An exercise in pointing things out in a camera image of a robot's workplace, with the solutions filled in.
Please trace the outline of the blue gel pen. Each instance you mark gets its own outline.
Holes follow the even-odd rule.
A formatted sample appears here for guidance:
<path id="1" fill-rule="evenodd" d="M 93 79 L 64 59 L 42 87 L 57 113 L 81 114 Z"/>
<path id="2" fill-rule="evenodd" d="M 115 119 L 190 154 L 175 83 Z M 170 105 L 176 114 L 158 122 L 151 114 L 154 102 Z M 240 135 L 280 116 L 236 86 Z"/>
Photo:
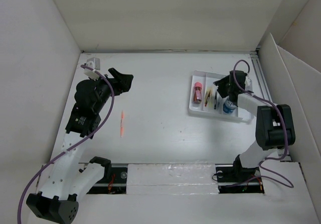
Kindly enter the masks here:
<path id="1" fill-rule="evenodd" d="M 217 109 L 219 109 L 220 104 L 221 104 L 222 98 L 220 96 L 217 97 Z"/>

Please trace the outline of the blue labelled round jar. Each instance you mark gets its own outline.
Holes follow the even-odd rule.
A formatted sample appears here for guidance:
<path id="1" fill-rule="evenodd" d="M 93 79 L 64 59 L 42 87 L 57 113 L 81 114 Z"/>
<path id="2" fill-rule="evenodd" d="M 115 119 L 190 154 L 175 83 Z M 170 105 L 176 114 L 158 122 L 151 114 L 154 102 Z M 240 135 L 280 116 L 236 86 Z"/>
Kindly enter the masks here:
<path id="1" fill-rule="evenodd" d="M 223 104 L 223 112 L 226 114 L 232 114 L 236 109 L 237 106 L 227 98 Z"/>

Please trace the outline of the orange highlighter pen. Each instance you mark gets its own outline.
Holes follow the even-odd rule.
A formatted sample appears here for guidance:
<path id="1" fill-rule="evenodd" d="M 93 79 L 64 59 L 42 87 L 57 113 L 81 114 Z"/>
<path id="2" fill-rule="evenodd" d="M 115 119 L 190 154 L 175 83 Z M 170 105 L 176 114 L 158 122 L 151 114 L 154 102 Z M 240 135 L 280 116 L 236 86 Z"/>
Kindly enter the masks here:
<path id="1" fill-rule="evenodd" d="M 124 111 L 121 112 L 121 119 L 120 119 L 120 137 L 122 138 L 124 135 Z"/>

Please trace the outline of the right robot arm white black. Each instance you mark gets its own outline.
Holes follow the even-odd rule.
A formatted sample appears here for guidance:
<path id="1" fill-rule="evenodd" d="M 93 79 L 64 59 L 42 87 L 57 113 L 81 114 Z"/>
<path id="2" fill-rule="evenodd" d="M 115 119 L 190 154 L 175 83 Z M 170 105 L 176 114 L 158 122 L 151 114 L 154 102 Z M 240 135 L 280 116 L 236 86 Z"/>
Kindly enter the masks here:
<path id="1" fill-rule="evenodd" d="M 276 149 L 288 150 L 295 142 L 295 130 L 290 106 L 275 104 L 246 90 L 248 74 L 233 70 L 214 85 L 218 94 L 227 98 L 238 108 L 247 110 L 256 117 L 255 141 L 239 154 L 232 166 L 216 167 L 219 182 L 245 182 L 260 169 L 260 164 L 269 159 Z"/>

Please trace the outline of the red gel pen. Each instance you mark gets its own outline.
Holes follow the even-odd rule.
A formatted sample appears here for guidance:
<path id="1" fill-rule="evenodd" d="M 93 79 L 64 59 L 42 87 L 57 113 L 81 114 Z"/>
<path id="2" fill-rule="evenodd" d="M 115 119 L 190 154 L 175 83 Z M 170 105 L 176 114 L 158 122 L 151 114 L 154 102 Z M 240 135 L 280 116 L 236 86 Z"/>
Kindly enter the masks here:
<path id="1" fill-rule="evenodd" d="M 211 101 L 212 91 L 209 90 L 206 96 L 205 104 L 204 106 L 207 107 L 208 103 Z"/>

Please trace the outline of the pink capped marker case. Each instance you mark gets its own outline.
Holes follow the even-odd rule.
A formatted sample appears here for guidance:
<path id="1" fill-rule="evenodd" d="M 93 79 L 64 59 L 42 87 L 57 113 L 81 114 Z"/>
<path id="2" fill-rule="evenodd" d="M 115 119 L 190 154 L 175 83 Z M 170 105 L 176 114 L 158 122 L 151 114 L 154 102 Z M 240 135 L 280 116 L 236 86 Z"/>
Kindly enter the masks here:
<path id="1" fill-rule="evenodd" d="M 202 99 L 202 84 L 200 82 L 196 82 L 194 84 L 193 103 L 200 104 Z"/>

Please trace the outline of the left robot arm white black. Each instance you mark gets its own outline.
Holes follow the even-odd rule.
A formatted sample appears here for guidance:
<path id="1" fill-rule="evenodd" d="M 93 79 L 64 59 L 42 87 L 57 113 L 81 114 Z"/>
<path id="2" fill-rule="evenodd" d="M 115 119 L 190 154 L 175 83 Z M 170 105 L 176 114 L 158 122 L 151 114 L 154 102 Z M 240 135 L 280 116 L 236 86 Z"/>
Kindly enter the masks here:
<path id="1" fill-rule="evenodd" d="M 80 81 L 74 95 L 75 104 L 66 125 L 66 133 L 60 154 L 41 168 L 52 170 L 47 181 L 37 193 L 29 194 L 26 204 L 32 213 L 54 223 L 72 223 L 79 202 L 98 181 L 106 182 L 112 177 L 111 161 L 93 157 L 87 167 L 80 171 L 78 164 L 95 133 L 106 123 L 99 113 L 108 99 L 128 92 L 133 75 L 109 69 L 111 78 L 88 66 L 88 79 Z"/>

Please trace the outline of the black gel pen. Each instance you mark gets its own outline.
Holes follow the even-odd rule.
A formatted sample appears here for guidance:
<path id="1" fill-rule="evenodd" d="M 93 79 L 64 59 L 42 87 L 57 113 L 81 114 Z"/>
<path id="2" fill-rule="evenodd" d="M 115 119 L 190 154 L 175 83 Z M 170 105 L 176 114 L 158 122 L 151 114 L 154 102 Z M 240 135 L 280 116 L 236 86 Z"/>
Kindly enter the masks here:
<path id="1" fill-rule="evenodd" d="M 217 109 L 217 91 L 215 91 L 215 94 L 214 94 L 214 109 L 215 110 Z"/>

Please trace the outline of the short yellow highlighter pen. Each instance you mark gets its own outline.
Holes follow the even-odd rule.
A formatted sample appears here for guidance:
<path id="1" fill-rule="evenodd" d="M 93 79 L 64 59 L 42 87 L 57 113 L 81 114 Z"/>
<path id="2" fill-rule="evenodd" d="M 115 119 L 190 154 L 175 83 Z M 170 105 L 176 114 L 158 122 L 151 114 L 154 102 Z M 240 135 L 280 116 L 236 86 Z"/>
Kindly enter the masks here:
<path id="1" fill-rule="evenodd" d="M 212 95 L 212 89 L 208 88 L 204 98 L 204 107 L 207 107 L 208 102 L 210 101 L 211 95 Z"/>

